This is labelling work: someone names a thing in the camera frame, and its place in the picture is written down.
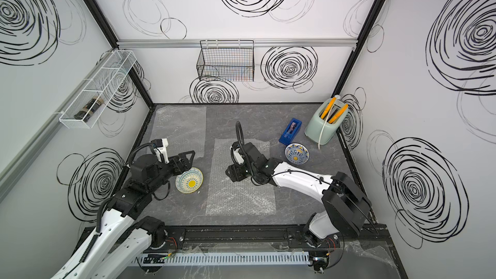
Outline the yellow pale blue bowl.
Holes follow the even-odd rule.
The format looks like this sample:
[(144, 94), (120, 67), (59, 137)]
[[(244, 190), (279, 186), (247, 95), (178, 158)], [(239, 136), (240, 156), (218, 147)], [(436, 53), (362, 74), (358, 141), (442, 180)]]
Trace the yellow pale blue bowl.
[(204, 182), (204, 175), (200, 169), (192, 167), (189, 171), (176, 177), (175, 185), (179, 192), (191, 194), (199, 190)]

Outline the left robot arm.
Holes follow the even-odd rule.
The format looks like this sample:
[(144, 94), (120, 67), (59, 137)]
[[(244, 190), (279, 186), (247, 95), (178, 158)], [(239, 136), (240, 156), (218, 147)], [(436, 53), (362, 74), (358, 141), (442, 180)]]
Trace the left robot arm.
[(92, 234), (54, 278), (117, 278), (144, 251), (165, 245), (165, 224), (151, 216), (140, 219), (140, 214), (161, 186), (191, 170), (196, 154), (186, 151), (168, 156), (167, 146), (167, 139), (155, 139), (130, 153), (130, 179), (103, 200)]

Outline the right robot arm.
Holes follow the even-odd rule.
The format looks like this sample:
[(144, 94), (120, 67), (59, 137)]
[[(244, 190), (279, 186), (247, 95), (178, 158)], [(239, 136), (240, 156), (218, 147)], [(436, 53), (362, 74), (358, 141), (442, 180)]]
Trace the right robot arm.
[(249, 178), (255, 185), (292, 189), (321, 202), (325, 211), (311, 215), (304, 227), (303, 238), (311, 247), (318, 247), (328, 236), (356, 238), (369, 220), (371, 201), (345, 173), (311, 173), (277, 158), (266, 158), (252, 143), (233, 143), (230, 155), (233, 162), (226, 175), (232, 182)]

